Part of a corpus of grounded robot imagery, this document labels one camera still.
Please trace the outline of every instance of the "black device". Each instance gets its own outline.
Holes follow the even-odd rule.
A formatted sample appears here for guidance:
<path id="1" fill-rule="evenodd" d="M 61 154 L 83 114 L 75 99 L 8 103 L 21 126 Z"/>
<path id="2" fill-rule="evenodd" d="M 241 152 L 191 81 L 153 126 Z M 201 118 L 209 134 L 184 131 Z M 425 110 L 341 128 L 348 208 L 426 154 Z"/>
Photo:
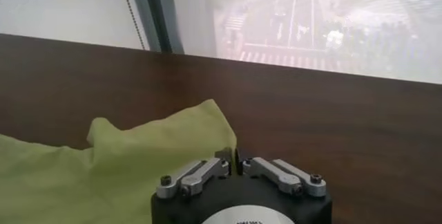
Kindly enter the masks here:
<path id="1" fill-rule="evenodd" d="M 151 199 L 152 223 L 332 223 L 332 199 L 320 175 L 283 160 L 241 160 L 236 153 L 231 158 L 225 149 L 163 176 Z"/>

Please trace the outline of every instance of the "white label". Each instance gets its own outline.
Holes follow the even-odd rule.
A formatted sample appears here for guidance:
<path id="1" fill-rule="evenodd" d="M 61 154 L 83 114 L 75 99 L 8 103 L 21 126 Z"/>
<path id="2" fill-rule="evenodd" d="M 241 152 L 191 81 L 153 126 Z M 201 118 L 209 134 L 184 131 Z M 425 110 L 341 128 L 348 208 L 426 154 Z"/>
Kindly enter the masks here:
<path id="1" fill-rule="evenodd" d="M 258 205 L 230 207 L 210 216 L 202 224 L 295 224 L 289 217 Z"/>

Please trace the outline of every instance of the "blind cord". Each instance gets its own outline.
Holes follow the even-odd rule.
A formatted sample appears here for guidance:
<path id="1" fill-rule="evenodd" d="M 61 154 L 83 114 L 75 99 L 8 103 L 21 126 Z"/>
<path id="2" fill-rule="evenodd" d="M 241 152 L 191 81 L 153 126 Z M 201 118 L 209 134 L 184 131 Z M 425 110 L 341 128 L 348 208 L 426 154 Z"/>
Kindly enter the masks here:
<path id="1" fill-rule="evenodd" d="M 131 2 L 129 0 L 126 0 L 126 3 L 127 3 L 127 6 L 129 7 L 129 11 L 131 12 L 132 21 L 133 21 L 133 24 L 134 24 L 135 29 L 137 31 L 137 35 L 138 35 L 138 39 L 140 40 L 141 47 L 143 48 L 143 50 L 146 50 L 146 48 L 144 47 L 143 39 L 141 38 L 140 27 L 138 27 L 137 20 L 135 19 L 135 15 L 133 14 Z"/>

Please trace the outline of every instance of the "window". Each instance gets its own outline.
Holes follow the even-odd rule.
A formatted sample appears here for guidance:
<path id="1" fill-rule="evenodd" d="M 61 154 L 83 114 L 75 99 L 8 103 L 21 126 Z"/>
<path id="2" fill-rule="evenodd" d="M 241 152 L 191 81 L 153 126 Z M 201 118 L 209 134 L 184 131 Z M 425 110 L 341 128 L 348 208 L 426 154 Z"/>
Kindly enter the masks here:
<path id="1" fill-rule="evenodd" d="M 184 52 L 442 83 L 439 0 L 172 0 Z"/>

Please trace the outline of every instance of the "street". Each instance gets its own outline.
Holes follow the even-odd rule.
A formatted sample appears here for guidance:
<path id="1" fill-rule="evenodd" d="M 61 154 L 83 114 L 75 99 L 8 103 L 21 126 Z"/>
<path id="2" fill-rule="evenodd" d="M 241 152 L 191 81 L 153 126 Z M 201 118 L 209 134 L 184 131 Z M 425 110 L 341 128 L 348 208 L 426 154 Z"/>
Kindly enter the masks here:
<path id="1" fill-rule="evenodd" d="M 325 38 L 316 29 L 323 21 L 318 0 L 247 0 L 247 16 L 240 12 L 228 24 L 230 30 L 241 33 L 241 47 L 226 58 L 358 73 L 358 67 L 349 62 L 330 60 Z"/>
<path id="2" fill-rule="evenodd" d="M 223 58 L 359 75 L 409 75 L 415 63 L 407 60 L 423 51 L 404 5 L 365 0 L 338 8 L 338 1 L 237 2 L 223 24 Z"/>
<path id="3" fill-rule="evenodd" d="M 244 42 L 314 49 L 317 0 L 249 0 Z"/>

